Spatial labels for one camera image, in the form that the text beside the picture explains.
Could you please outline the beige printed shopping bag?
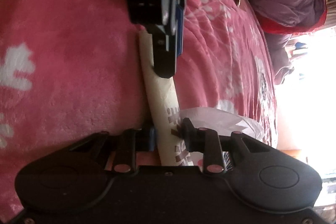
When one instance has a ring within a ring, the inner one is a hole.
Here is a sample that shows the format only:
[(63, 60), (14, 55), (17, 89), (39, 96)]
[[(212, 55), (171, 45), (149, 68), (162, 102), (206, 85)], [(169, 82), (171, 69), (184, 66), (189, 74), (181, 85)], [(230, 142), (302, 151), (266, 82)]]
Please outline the beige printed shopping bag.
[(198, 166), (203, 161), (200, 152), (189, 153), (178, 132), (183, 118), (190, 118), (195, 127), (206, 127), (220, 136), (241, 131), (259, 141), (265, 132), (255, 120), (210, 107), (180, 110), (173, 78), (159, 77), (153, 68), (153, 42), (147, 31), (139, 32), (139, 53), (151, 117), (156, 129), (156, 140), (163, 166)]

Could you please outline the red floral blanket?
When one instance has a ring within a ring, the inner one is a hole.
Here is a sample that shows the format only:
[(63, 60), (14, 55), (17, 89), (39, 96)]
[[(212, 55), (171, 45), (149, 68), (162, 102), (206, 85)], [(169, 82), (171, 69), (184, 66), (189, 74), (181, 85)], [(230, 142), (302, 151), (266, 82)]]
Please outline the red floral blanket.
[[(183, 34), (180, 108), (252, 118), (276, 146), (273, 69), (248, 1), (187, 0)], [(2, 221), (22, 209), (14, 179), (27, 163), (149, 115), (125, 0), (1, 0)]]

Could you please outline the grey crumpled garment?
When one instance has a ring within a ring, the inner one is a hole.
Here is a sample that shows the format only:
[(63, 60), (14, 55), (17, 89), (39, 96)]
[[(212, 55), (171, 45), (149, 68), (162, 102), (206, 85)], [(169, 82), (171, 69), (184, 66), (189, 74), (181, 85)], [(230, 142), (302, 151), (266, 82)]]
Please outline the grey crumpled garment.
[(264, 33), (270, 59), (274, 70), (274, 83), (281, 85), (285, 77), (293, 71), (293, 65), (289, 59), (285, 46), (291, 38), (291, 34), (269, 34)]

